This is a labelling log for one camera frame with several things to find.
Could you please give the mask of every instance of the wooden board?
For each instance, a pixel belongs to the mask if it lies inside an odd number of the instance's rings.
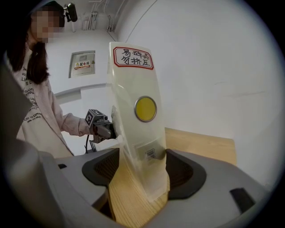
[[[235,144],[232,139],[165,129],[167,148],[191,152],[236,165]],[[116,221],[124,226],[139,228],[154,217],[166,204],[167,192],[154,202],[147,201],[141,184],[131,173],[120,154],[120,165],[110,186],[110,199]]]

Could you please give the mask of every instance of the dark hair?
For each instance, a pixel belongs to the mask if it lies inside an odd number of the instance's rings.
[[[52,1],[43,6],[47,11],[59,12],[59,25],[64,27],[64,10],[63,7],[56,1]],[[32,23],[31,16],[27,16],[22,26],[20,26],[19,32],[17,32],[10,42],[7,48],[7,56],[12,65],[13,71],[19,71],[23,67],[24,59],[26,55],[26,41],[28,38],[27,31]],[[27,67],[27,78],[36,84],[40,84],[45,81],[49,76],[47,67],[47,53],[45,50],[45,43],[37,42],[33,47],[33,53],[30,56]]]

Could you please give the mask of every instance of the electrical box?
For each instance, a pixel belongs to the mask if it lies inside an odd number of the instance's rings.
[[[95,51],[75,52],[71,55],[69,78],[95,73]]]

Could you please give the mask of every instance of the white t-shirt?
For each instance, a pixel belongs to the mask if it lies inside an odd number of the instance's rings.
[[[25,140],[35,146],[39,151],[51,153],[54,158],[72,156],[66,145],[44,119],[37,105],[33,82],[26,77],[31,54],[32,51],[27,49],[22,69],[13,74],[23,94],[33,105],[22,123]]]

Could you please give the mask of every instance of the woman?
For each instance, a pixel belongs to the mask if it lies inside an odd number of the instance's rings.
[[[64,9],[52,1],[33,12],[7,49],[7,64],[24,95],[32,103],[17,139],[55,158],[72,156],[61,131],[70,135],[94,134],[85,120],[62,110],[51,91],[45,43],[64,27]]]

